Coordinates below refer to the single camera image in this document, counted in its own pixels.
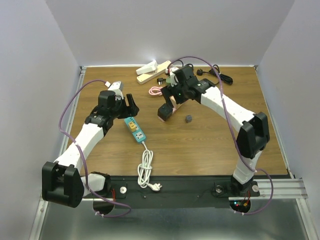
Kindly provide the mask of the small grey plug adapter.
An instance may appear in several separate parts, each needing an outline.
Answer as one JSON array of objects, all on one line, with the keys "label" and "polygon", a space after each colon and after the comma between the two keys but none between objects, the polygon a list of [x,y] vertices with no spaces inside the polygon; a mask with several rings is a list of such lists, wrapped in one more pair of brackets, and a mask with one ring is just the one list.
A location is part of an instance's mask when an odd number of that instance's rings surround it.
[{"label": "small grey plug adapter", "polygon": [[192,118],[191,115],[186,115],[186,116],[185,116],[185,122],[186,122],[186,123],[190,123],[190,122],[192,121],[192,119],[193,119],[193,118]]}]

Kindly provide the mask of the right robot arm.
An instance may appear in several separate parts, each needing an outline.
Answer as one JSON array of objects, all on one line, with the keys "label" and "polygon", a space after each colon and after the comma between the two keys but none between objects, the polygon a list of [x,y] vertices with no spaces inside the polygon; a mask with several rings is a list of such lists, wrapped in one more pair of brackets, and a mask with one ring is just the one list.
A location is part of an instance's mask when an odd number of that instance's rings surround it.
[{"label": "right robot arm", "polygon": [[227,97],[212,81],[199,80],[191,66],[173,67],[165,71],[169,83],[161,89],[165,104],[158,109],[158,117],[166,121],[176,104],[194,100],[224,118],[239,156],[231,177],[230,189],[235,195],[248,190],[258,159],[270,141],[268,117],[254,113]]}]

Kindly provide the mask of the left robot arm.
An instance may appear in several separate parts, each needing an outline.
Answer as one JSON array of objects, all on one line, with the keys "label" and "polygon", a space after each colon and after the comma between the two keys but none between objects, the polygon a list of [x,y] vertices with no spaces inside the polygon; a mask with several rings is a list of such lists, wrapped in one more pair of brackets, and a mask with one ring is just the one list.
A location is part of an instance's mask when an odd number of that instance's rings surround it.
[{"label": "left robot arm", "polygon": [[86,159],[94,147],[106,136],[115,119],[135,117],[139,108],[132,94],[121,96],[114,90],[99,93],[98,104],[86,117],[76,138],[53,162],[42,167],[42,198],[45,201],[75,208],[83,197],[111,193],[110,176],[106,173],[87,171]]}]

